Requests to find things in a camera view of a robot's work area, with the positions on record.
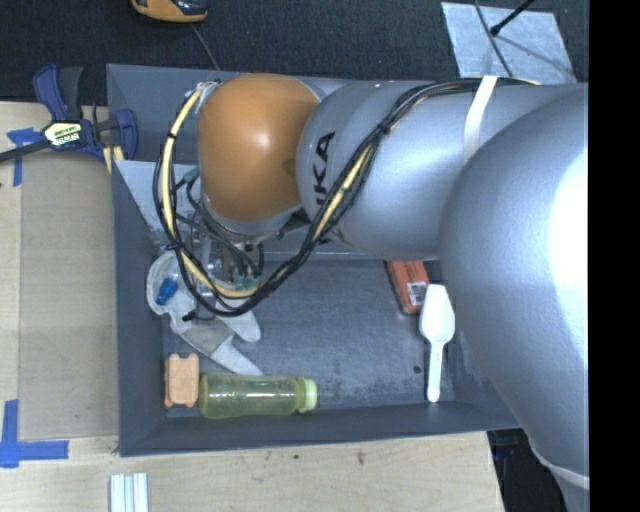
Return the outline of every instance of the yellow-green bottle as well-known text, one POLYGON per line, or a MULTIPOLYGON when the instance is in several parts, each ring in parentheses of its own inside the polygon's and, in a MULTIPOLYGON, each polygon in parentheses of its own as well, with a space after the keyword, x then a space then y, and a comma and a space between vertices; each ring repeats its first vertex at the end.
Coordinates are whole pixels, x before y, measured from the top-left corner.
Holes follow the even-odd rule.
POLYGON ((315 408, 316 384, 288 375, 234 375, 212 372, 200 379, 198 404, 205 418, 286 416, 315 408))

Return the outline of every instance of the gray bin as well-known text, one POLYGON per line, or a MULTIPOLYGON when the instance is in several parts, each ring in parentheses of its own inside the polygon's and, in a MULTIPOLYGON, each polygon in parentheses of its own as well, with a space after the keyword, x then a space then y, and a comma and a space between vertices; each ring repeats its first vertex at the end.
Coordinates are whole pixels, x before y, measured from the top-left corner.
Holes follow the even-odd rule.
MULTIPOLYGON (((111 113, 131 108, 137 116, 136 160, 154 161, 184 94, 199 81, 226 80, 238 73, 110 65, 107 74, 111 113)), ((196 161, 195 121, 188 119, 177 142, 176 162, 196 161)), ((265 373, 316 380, 318 408, 306 415, 221 421, 204 419, 197 409, 168 411, 163 404, 164 359, 189 349, 146 303, 146 276, 161 241, 147 227, 117 166, 112 185, 121 455, 517 426, 458 334, 446 348, 441 401, 426 402, 429 347, 418 335, 416 318, 399 313, 383 263, 331 244, 256 309, 263 339, 255 345, 236 343, 265 373)), ((267 265, 295 246, 295 236, 272 242, 267 265)), ((430 276, 437 279, 437 265, 430 276)), ((201 372, 217 369, 201 359, 201 372)))

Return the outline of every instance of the white tape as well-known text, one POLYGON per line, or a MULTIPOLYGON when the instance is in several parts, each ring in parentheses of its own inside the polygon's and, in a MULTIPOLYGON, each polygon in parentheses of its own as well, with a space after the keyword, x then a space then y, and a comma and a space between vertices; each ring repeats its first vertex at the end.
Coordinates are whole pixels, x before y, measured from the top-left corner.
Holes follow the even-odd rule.
POLYGON ((482 125, 484 111, 491 99, 491 94, 497 81, 497 76, 485 75, 480 81, 478 92, 476 92, 476 96, 471 103, 471 108, 469 108, 467 120, 464 124, 464 142, 462 147, 465 164, 476 151, 480 149, 480 126, 482 125))
POLYGON ((198 87, 202 87, 202 94, 200 95, 200 98, 198 99, 198 104, 196 105, 196 108, 195 108, 196 115, 200 113, 200 109, 202 108, 202 105, 206 103, 206 101, 209 99, 209 96, 211 96, 213 91, 215 91, 218 87, 220 87, 220 85, 221 85, 221 82, 219 80, 213 81, 213 82, 201 82, 198 84, 198 87))

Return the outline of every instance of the black wire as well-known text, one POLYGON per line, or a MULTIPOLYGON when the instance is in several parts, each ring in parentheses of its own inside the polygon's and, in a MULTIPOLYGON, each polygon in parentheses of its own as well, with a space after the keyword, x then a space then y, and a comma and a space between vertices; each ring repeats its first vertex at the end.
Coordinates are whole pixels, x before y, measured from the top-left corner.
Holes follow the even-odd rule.
POLYGON ((258 274, 256 277, 260 277, 264 271, 264 244, 260 242, 258 244, 258 274))
POLYGON ((527 0, 526 2, 524 2, 520 7, 509 14, 509 16, 503 19, 500 23, 496 23, 493 27, 491 27, 489 33, 493 37, 497 36, 504 27, 511 23, 516 17, 520 16, 520 14, 535 1, 536 0, 527 0))
MULTIPOLYGON (((320 206, 318 212, 311 222, 309 227, 309 231, 300 246, 298 252, 291 257, 289 260, 283 262, 277 269, 274 271, 265 281, 263 281, 258 289, 247 298, 247 300, 240 306, 231 307, 224 302, 224 300, 220 297, 220 294, 217 290, 213 290, 213 294, 216 297, 218 303, 220 303, 225 310, 220 310, 215 306, 212 306, 195 288, 189 274, 185 268, 182 253, 180 252, 180 248, 184 247, 184 244, 179 236, 179 233, 176 231, 177 236, 170 236, 170 233, 167 232, 167 236, 173 240, 174 246, 172 248, 175 249, 176 255, 178 257, 178 264, 180 266, 181 274, 185 281, 185 285, 187 286, 190 293, 192 293, 198 303, 202 304, 205 309, 208 311, 218 314, 221 316, 237 316, 247 311, 252 310, 257 304, 259 304, 263 299, 268 297, 271 293, 277 290, 292 274, 294 274, 312 254, 314 248, 320 244, 329 232, 333 229, 333 227, 340 222, 342 217, 349 211, 351 206, 354 204, 355 200, 358 197, 359 192, 361 191, 364 183, 367 180, 368 175, 371 172, 373 167, 373 162, 375 161, 375 156, 377 154, 378 148, 386 137, 390 130, 395 126, 395 124, 413 107, 415 107, 418 103, 423 101, 424 99, 434 96, 434 95, 447 95, 447 94, 458 94, 463 92, 473 92, 480 85, 481 79, 478 78, 463 78, 453 82, 445 82, 441 84, 430 84, 425 86, 417 86, 409 91, 402 94, 398 100, 395 102, 391 111, 385 116, 385 118, 372 130, 369 135, 364 139, 364 141, 358 146, 358 148, 354 151, 353 155, 344 166, 342 172, 336 179, 336 181, 331 186, 323 204, 320 206), (356 175, 353 183, 346 190, 344 188, 344 183, 346 179, 351 174, 352 170, 356 163, 363 158, 361 163, 360 170, 356 175), (341 203, 338 205, 338 208, 335 212, 332 213, 331 217, 327 220, 326 224, 319 229, 320 223, 324 218, 325 213, 329 209, 329 205, 332 202, 333 198, 336 195, 342 192, 344 194, 341 203)), ((518 79, 505 79, 500 78, 496 84, 496 86, 505 85, 505 84, 521 84, 522 81, 518 79)), ((156 171, 159 170, 160 161, 156 165, 156 171)), ((154 200, 157 199, 157 178, 158 172, 154 173, 154 200)), ((175 187, 175 175, 171 172, 172 185, 175 187)), ((187 197, 192 202, 192 205, 195 203, 194 207, 200 208, 200 205, 190 197, 190 188, 192 183, 187 186, 187 197)), ((162 212, 159 210, 159 215, 161 219, 163 219, 162 212)), ((203 221, 206 223, 206 218, 201 216, 203 221)), ((177 216, 174 215, 174 223, 176 222, 177 216)), ((163 219, 163 226, 166 228, 166 223, 163 219)), ((186 248, 183 249, 184 254, 187 255, 196 266, 200 269, 199 262, 193 259, 186 248)), ((262 265, 264 261, 258 264, 258 268, 262 270, 262 265)))
POLYGON ((209 60, 211 61, 213 68, 217 71, 220 71, 220 66, 218 66, 218 61, 213 56, 213 53, 211 53, 211 50, 209 49, 209 45, 204 40, 204 37, 202 37, 202 34, 200 33, 200 31, 195 27, 195 25, 189 25, 189 26, 191 27, 191 30, 193 30, 193 33, 198 38, 198 41, 200 41, 200 44, 204 48, 204 51, 207 53, 207 56, 209 57, 209 60))
POLYGON ((203 226, 205 228, 204 231, 211 238, 223 244, 227 249, 229 249, 229 251, 234 256, 236 260, 236 266, 238 267, 241 273, 246 274, 247 266, 248 266, 251 268, 251 271, 253 272, 254 276, 258 274, 258 267, 253 262, 251 257, 248 254, 246 254, 244 251, 238 249, 235 245, 233 245, 233 243, 224 235, 224 233, 222 233, 222 231, 217 229, 217 226, 215 224, 212 224, 208 221, 206 213, 204 212, 202 206, 194 199, 193 194, 191 192, 193 189, 194 183, 195 181, 192 181, 187 185, 187 199, 189 200, 189 203, 191 203, 191 206, 193 207, 193 209, 200 216, 200 219, 204 224, 203 226))
POLYGON ((489 30, 489 26, 487 25, 487 21, 484 19, 484 15, 482 14, 482 10, 480 9, 480 5, 478 4, 478 0, 473 0, 473 3, 476 6, 476 11, 478 12, 478 17, 480 18, 480 23, 482 23, 482 28, 484 29, 485 33, 487 34, 487 38, 489 39, 489 42, 491 43, 491 46, 493 46, 493 51, 496 52, 496 55, 498 56, 498 59, 500 60, 500 63, 502 64, 502 67, 507 72, 509 77, 513 78, 513 73, 511 72, 511 68, 509 68, 509 66, 507 65, 507 62, 504 60, 504 57, 502 56, 502 52, 498 48, 498 45, 496 44, 496 42, 493 39, 493 36, 491 35, 491 31, 489 30))

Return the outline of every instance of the white spoon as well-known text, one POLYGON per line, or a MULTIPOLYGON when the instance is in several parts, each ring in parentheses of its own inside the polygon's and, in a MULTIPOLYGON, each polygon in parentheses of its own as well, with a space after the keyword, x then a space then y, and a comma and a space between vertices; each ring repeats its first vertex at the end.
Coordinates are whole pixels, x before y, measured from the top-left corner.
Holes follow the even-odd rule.
POLYGON ((453 338, 455 327, 455 314, 447 289, 441 284, 430 284, 420 312, 420 332, 431 343, 427 398, 433 403, 440 399, 442 349, 453 338))

